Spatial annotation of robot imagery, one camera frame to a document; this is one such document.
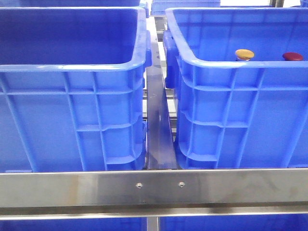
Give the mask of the steel centre divider rail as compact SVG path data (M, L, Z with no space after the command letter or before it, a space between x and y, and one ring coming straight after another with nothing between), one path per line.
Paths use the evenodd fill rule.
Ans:
M151 32L150 36L152 65L146 70L147 168L177 169L156 31Z

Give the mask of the left blue plastic bin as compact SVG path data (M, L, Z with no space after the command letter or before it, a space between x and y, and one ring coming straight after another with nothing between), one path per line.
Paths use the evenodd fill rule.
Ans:
M2 7L2 173L140 170L143 8Z

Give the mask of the far left blue bin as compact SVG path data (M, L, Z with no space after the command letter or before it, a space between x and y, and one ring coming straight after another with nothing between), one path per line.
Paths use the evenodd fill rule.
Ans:
M1 7L140 7L149 17L146 0L0 0Z

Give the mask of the yellow mushroom push button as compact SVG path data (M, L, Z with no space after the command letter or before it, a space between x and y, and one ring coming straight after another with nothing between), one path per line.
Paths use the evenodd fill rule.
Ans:
M254 58L255 53L248 49L238 49L235 51L237 61L250 61Z

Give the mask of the lower right blue bin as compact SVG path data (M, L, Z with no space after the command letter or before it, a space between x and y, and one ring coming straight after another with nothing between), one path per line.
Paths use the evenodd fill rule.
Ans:
M307 214L162 217L162 231L306 231Z

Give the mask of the red mushroom push button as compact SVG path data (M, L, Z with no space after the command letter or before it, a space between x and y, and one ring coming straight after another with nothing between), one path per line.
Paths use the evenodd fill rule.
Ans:
M303 55L301 55L300 53L297 53L297 52L286 52L282 56L286 61L302 61L302 60L304 60Z

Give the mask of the blue plastic bin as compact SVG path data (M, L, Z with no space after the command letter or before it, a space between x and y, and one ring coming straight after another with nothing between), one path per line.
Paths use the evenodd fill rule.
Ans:
M2 7L2 173L140 170L143 8Z
M307 9L169 8L166 17L179 166L307 167ZM237 61L238 49L255 56Z

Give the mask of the lower left blue bin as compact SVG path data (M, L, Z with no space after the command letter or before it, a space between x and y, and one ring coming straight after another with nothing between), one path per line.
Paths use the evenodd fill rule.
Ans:
M144 218L4 220L2 231L145 231Z

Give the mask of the far middle blue bin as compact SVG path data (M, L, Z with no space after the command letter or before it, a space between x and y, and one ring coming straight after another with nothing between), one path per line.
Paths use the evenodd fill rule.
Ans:
M151 15L165 15L168 8L220 7L220 0L153 0Z

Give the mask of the steel front shelf rail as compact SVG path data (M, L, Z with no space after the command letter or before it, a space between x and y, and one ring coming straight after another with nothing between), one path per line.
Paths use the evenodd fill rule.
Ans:
M0 176L2 220L304 214L307 211L305 168Z

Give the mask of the right blue plastic bin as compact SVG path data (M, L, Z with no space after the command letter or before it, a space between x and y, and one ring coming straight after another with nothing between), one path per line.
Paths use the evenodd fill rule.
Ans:
M166 17L179 166L307 167L307 9L169 8ZM255 56L237 61L238 49Z

